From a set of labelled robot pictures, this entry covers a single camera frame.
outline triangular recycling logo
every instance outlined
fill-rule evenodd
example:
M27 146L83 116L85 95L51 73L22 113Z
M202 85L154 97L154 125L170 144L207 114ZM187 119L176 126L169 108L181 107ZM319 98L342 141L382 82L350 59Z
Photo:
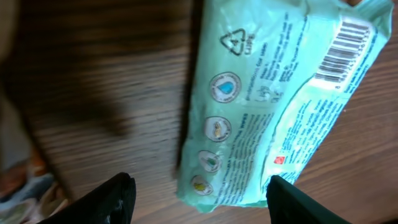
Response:
M246 32L242 28L233 32L229 32L220 37L221 44L236 56L239 56L243 53L245 40Z

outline wooden surface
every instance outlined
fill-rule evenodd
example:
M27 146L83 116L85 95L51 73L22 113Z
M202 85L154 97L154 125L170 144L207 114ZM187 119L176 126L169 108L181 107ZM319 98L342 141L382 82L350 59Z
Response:
M174 195L199 8L183 0L22 0L6 85L75 198L124 171L137 182L133 223L269 223L267 209L202 215ZM397 53L394 23L296 184L353 223L398 217Z

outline black object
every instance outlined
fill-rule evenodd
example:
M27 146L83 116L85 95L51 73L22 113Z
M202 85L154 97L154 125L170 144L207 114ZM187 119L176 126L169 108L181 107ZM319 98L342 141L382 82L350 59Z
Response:
M135 201L134 179L120 173L39 224L130 224Z
M271 177L267 201L272 224L349 223L277 175Z

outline wet wipes packet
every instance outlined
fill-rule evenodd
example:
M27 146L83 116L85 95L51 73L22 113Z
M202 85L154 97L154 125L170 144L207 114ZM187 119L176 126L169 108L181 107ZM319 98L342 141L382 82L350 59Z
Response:
M393 3L207 0L177 196L266 207L294 183L391 36Z

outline red logo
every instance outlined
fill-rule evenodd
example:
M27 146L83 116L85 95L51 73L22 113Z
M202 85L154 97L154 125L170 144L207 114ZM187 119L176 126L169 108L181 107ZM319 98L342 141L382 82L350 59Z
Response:
M274 160L275 164L283 164L284 162L285 162L284 156L277 156L276 159Z

